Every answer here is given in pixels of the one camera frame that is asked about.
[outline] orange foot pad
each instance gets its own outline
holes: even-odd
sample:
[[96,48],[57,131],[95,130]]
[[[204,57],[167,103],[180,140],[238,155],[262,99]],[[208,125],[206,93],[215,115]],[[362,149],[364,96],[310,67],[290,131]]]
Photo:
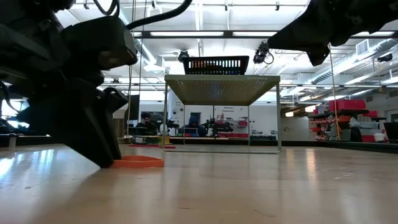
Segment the orange foot pad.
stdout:
[[164,167],[164,160],[149,156],[123,156],[115,160],[112,168],[153,168]]

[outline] black basket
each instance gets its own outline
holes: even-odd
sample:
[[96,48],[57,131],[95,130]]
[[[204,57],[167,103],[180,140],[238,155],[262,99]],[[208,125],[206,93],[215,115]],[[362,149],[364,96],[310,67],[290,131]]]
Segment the black basket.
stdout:
[[186,75],[244,75],[249,56],[183,58]]

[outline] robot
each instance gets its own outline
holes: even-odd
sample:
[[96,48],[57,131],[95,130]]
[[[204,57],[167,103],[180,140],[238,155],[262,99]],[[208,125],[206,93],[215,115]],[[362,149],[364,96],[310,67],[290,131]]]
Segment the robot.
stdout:
[[[137,63],[130,30],[175,17],[192,0],[128,25],[118,18],[119,0],[108,11],[94,2],[104,17],[63,28],[55,12],[71,8],[75,0],[0,0],[0,87],[7,103],[9,93],[29,99],[30,106],[18,111],[19,121],[109,167],[121,159],[112,113],[127,99],[114,88],[96,88],[104,82],[101,70]],[[303,15],[268,40],[268,47],[306,51],[318,65],[329,54],[329,43],[341,45],[358,32],[375,32],[398,18],[397,9],[398,0],[311,0]]]

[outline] table surface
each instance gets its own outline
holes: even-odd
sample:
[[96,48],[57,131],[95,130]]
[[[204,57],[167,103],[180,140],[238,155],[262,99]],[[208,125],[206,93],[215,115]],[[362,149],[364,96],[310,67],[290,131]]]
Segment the table surface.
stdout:
[[185,105],[249,106],[280,82],[279,76],[165,75]]

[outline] wooden floor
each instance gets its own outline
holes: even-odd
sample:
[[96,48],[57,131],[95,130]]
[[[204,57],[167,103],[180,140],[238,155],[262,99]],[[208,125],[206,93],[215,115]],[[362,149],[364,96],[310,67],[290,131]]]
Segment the wooden floor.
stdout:
[[[159,149],[122,148],[161,157]],[[0,223],[397,223],[398,155],[285,147],[168,152],[164,169],[98,169],[64,146],[0,152]]]

